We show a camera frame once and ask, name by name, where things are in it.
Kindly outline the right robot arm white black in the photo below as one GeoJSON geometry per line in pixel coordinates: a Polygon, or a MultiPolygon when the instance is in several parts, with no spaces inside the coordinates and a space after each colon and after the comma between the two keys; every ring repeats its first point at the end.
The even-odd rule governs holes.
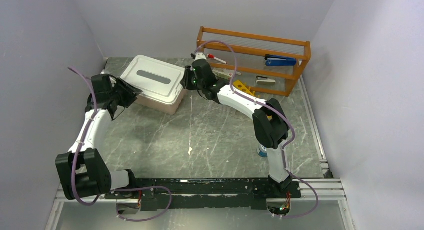
{"type": "Polygon", "coordinates": [[[252,119],[255,137],[265,147],[269,162],[270,192],[275,197],[287,193],[293,180],[283,147],[289,136],[289,125],[279,102],[274,98],[255,98],[218,79],[205,59],[185,66],[180,83],[184,89],[196,90],[206,100],[231,107],[252,119]]]}

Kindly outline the white plastic bin lid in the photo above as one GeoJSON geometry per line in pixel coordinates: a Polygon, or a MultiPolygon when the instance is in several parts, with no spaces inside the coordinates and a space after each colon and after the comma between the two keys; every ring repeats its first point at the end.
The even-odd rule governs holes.
{"type": "Polygon", "coordinates": [[[136,56],[120,76],[142,90],[141,96],[164,105],[173,105],[182,91],[185,69],[148,56],[136,56]]]}

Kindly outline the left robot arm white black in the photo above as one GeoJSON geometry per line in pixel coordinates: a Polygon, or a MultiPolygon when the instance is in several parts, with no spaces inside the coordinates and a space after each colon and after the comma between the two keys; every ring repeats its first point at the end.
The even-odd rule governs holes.
{"type": "Polygon", "coordinates": [[[64,195],[74,200],[118,189],[124,197],[132,198],[139,190],[133,172],[110,171],[99,149],[104,145],[109,125],[118,115],[118,107],[130,107],[142,90],[110,74],[94,75],[90,82],[85,120],[77,140],[67,153],[55,159],[64,195]]]}

